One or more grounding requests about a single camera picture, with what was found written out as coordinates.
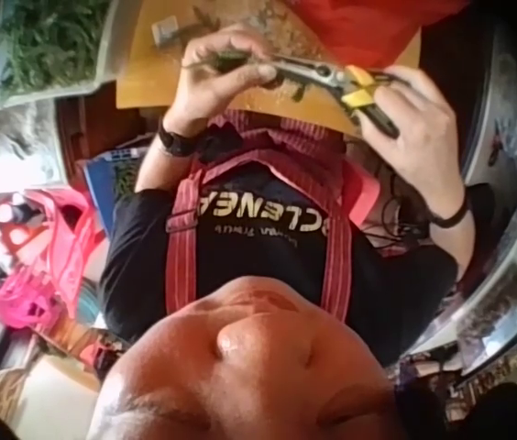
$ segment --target blue book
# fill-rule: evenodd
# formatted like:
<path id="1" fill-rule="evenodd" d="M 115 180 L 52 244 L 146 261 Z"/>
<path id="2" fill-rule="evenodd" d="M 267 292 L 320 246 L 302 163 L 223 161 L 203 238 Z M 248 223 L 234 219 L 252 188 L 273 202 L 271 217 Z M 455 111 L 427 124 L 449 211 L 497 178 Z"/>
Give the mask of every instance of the blue book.
<path id="1" fill-rule="evenodd" d="M 87 162 L 83 169 L 93 203 L 106 236 L 114 226 L 116 203 L 134 192 L 138 169 L 149 149 L 151 136 L 138 137 L 118 149 L 106 151 Z"/>

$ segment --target man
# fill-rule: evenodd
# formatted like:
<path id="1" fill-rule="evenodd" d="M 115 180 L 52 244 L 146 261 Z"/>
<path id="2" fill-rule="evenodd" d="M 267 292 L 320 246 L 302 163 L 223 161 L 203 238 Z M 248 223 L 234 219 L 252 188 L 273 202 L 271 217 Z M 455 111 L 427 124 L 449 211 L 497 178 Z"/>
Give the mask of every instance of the man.
<path id="1" fill-rule="evenodd" d="M 231 48 L 265 62 L 188 68 Z M 474 244 L 454 112 L 423 73 L 393 67 L 410 86 L 375 100 L 400 137 L 361 117 L 434 219 L 434 246 L 382 258 L 339 208 L 336 134 L 255 116 L 207 128 L 275 78 L 269 55 L 242 27 L 185 51 L 136 193 L 116 209 L 100 290 L 110 330 L 132 347 L 104 383 L 95 438 L 402 438 L 381 365 L 429 324 Z"/>

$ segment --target yellow pliers handle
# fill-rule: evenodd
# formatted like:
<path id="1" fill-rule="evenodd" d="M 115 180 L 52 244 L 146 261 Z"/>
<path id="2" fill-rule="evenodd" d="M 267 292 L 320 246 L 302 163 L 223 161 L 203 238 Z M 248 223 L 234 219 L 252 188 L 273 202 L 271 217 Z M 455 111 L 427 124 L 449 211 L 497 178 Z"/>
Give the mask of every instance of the yellow pliers handle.
<path id="1" fill-rule="evenodd" d="M 356 66 L 346 66 L 345 75 L 348 86 L 340 100 L 350 119 L 358 124 L 358 110 L 383 134 L 393 139 L 398 138 L 399 128 L 379 109 L 373 99 L 375 90 L 381 85 L 390 84 L 394 78 L 383 72 L 366 71 Z"/>

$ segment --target pliers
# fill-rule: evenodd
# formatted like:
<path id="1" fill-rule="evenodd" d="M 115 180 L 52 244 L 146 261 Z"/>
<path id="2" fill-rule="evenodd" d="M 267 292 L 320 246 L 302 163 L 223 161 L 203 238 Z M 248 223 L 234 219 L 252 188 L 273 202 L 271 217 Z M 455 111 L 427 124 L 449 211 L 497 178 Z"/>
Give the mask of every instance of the pliers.
<path id="1" fill-rule="evenodd" d="M 275 55 L 271 64 L 284 78 L 300 84 L 314 84 L 326 89 L 359 124 L 356 111 L 368 116 L 371 122 L 390 138 L 399 137 L 399 129 L 375 104 L 373 94 L 380 85 L 397 81 L 382 71 L 368 71 L 356 66 L 339 67 L 315 60 Z"/>

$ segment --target wooden table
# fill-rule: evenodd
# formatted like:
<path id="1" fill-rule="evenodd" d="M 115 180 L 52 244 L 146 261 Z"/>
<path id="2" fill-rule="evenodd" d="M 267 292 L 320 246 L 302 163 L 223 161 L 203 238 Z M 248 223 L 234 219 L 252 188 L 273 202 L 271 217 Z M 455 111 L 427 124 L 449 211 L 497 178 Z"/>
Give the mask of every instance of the wooden table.
<path id="1" fill-rule="evenodd" d="M 118 108 L 168 106 L 177 86 L 182 46 L 157 49 L 152 26 L 174 17 L 179 28 L 197 23 L 193 7 L 199 6 L 221 26 L 237 21 L 250 21 L 266 34 L 275 49 L 283 54 L 334 61 L 318 37 L 281 2 L 274 0 L 180 0 L 168 2 L 142 0 L 128 63 L 116 86 Z M 261 13 L 269 18 L 257 21 Z M 421 33 L 396 60 L 400 64 L 417 66 L 421 51 Z M 279 90 L 254 89 L 241 94 L 232 108 L 285 116 L 357 135 L 336 101 L 324 90 L 310 87 L 300 103 L 291 99 L 294 84 Z"/>

